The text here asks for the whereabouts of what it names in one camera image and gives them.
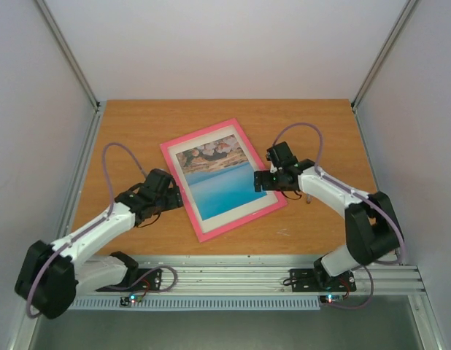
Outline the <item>pink photo frame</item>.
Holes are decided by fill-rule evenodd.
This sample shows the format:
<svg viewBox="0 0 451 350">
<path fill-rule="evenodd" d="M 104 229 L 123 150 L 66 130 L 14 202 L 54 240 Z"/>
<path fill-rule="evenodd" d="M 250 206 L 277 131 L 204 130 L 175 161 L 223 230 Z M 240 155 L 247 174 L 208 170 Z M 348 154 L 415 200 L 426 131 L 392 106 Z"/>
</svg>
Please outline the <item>pink photo frame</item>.
<svg viewBox="0 0 451 350">
<path fill-rule="evenodd" d="M 266 196 L 260 200 L 253 201 L 246 206 L 241 206 L 213 219 L 209 219 L 204 222 L 201 221 L 198 212 L 195 208 L 192 207 L 193 201 L 191 196 L 185 191 L 186 183 L 180 176 L 180 167 L 177 165 L 177 161 L 175 160 L 175 156 L 172 154 L 172 151 L 177 145 L 183 142 L 187 142 L 191 139 L 195 139 L 203 135 L 211 133 L 222 133 L 225 131 L 235 131 L 240 135 L 244 145 L 250 152 L 250 156 L 255 161 L 255 171 L 262 170 L 264 168 L 264 164 L 259 158 L 258 153 L 255 151 L 250 140 L 244 133 L 237 119 L 230 119 L 224 122 L 220 122 L 207 128 L 203 128 L 199 131 L 195 131 L 171 141 L 164 142 L 160 145 L 166 164 L 171 171 L 175 182 L 180 188 L 184 207 L 196 233 L 197 239 L 201 243 L 211 240 L 242 225 L 245 225 L 248 222 L 253 221 L 254 219 L 261 218 L 267 214 L 272 213 L 273 211 L 279 210 L 285 207 L 287 204 L 287 201 L 282 194 L 278 192 L 263 192 L 266 194 Z"/>
</svg>

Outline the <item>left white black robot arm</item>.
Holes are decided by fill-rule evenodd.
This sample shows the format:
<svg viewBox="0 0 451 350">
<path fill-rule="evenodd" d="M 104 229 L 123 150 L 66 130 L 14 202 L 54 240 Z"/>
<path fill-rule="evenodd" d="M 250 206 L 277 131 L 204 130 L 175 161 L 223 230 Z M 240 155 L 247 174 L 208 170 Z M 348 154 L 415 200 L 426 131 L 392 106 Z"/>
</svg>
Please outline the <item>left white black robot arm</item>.
<svg viewBox="0 0 451 350">
<path fill-rule="evenodd" d="M 102 260 L 92 256 L 114 238 L 142 228 L 146 219 L 183 206 L 174 177 L 153 169 L 143 182 L 120 193 L 100 215 L 73 233 L 52 243 L 36 241 L 27 250 L 15 283 L 15 293 L 26 302 L 26 314 L 55 319 L 74 299 L 98 290 L 159 291 L 161 269 L 140 273 L 138 262 L 122 252 Z"/>
</svg>

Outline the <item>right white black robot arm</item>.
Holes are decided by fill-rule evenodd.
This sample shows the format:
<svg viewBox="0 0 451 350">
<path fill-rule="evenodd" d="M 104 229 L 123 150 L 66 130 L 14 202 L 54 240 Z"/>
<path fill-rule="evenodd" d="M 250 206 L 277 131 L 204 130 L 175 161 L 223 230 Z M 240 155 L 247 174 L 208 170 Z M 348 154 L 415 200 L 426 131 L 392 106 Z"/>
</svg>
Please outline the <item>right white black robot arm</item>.
<svg viewBox="0 0 451 350">
<path fill-rule="evenodd" d="M 314 262 L 314 280 L 320 288 L 330 289 L 343 273 L 405 247 L 392 203 L 383 192 L 360 191 L 312 160 L 299 161 L 285 142 L 268 148 L 266 159 L 271 168 L 254 173 L 256 192 L 300 192 L 318 199 L 344 219 L 345 244 Z"/>
</svg>

